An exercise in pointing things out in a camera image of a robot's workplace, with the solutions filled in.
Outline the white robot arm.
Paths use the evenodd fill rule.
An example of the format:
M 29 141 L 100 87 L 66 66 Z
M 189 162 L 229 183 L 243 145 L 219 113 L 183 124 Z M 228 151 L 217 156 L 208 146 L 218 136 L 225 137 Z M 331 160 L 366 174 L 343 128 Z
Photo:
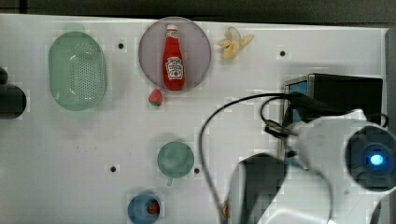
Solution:
M 395 136 L 357 109 L 291 126 L 291 160 L 267 153 L 236 165 L 227 224 L 377 224 L 395 190 Z

